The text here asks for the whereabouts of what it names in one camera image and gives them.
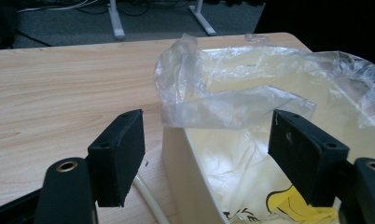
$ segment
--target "white cable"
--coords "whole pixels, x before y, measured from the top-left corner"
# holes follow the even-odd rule
[[[21,13],[21,12],[26,12],[26,11],[37,11],[37,10],[68,10],[68,9],[75,9],[75,8],[79,8],[79,7],[85,7],[85,6],[88,6],[88,5],[91,5],[93,3],[96,3],[98,2],[99,0],[94,0],[94,1],[91,1],[89,2],[89,0],[85,0],[79,4],[76,4],[74,6],[70,6],[70,7],[50,7],[50,8],[42,8],[42,7],[36,7],[36,8],[25,8],[25,9],[22,9],[20,11],[18,11],[18,13]]]
[[[144,196],[147,204],[149,205],[159,224],[169,224],[170,222],[164,215],[163,211],[161,210],[159,204],[156,202],[156,199],[153,197],[152,193],[150,193],[149,188],[147,187],[142,177],[137,174],[137,176],[133,180],[133,183]]]

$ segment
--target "plastic bag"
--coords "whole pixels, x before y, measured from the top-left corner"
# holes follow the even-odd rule
[[[271,46],[201,50],[184,35],[160,56],[155,82],[163,124],[188,128],[231,223],[337,222],[334,209],[301,203],[267,154],[271,114],[300,114],[351,146],[359,146],[362,132],[375,139],[374,64],[342,52]],[[291,200],[299,210],[280,212],[293,210],[285,204]]]

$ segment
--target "black cable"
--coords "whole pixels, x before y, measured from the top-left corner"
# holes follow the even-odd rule
[[[158,4],[155,4],[155,3],[149,3],[152,7],[155,7],[155,8],[179,8],[179,7],[185,7],[187,6],[189,3],[193,2],[195,0],[187,0],[187,1],[182,1],[182,0],[179,0],[179,1],[161,1],[161,2],[170,2],[170,3],[173,3],[169,6],[159,6]],[[181,6],[178,6],[179,3],[181,2],[185,2],[183,5]]]
[[[81,8],[75,8],[76,11],[79,11],[79,12],[83,12],[85,14],[90,14],[90,15],[101,15],[101,14],[105,14],[108,12],[108,9],[104,10],[104,11],[100,11],[100,12],[90,12],[90,11],[87,11],[87,10],[83,10]]]
[[[17,32],[19,35],[22,35],[22,36],[24,36],[24,37],[27,37],[27,38],[30,39],[30,40],[33,40],[34,42],[37,42],[37,43],[42,44],[42,45],[45,45],[45,46],[47,46],[47,47],[53,47],[53,46],[51,46],[50,44],[48,44],[48,43],[46,43],[46,42],[43,42],[42,40],[38,40],[38,39],[36,39],[36,38],[33,38],[33,37],[31,37],[31,36],[29,36],[29,35],[23,33],[23,32],[20,31],[20,30],[16,30],[16,32]]]
[[[72,7],[72,6],[75,6],[75,5],[80,4],[80,3],[75,2],[74,4],[67,4],[67,5],[63,5],[62,3],[59,3],[58,6],[61,6],[61,7]],[[109,0],[98,0],[98,1],[96,1],[94,3],[90,3],[89,5],[82,6],[82,7],[106,6],[108,3],[109,3]]]
[[[138,14],[131,14],[131,13],[128,13],[128,12],[123,11],[123,10],[121,10],[121,9],[118,8],[118,11],[121,12],[121,13],[123,13],[126,16],[139,17],[139,16],[142,16],[142,15],[145,15],[149,11],[149,9],[150,9],[150,4],[147,1],[143,1],[143,2],[138,3],[138,4],[134,3],[133,1],[128,1],[128,3],[130,3],[130,4],[134,5],[134,6],[138,6],[138,7],[142,7],[142,4],[146,4],[146,6],[145,6],[144,11],[141,12],[141,13],[138,13]]]
[[[79,2],[76,1],[56,1],[54,3],[48,3],[46,1],[39,2],[37,4],[37,7],[21,7],[18,10],[18,13],[21,12],[33,12],[33,11],[39,11],[39,10],[70,10],[70,9],[77,9],[81,7],[89,7],[89,6],[99,6],[103,5],[105,0],[91,0],[87,3],[85,3],[85,0],[80,0]]]
[[[177,0],[177,1],[147,1],[152,7],[157,7],[157,8],[174,8],[176,7],[176,5],[178,5],[178,3],[180,3],[181,1],[180,0]],[[170,4],[169,6],[159,6],[159,3],[162,2],[162,3],[172,3]]]

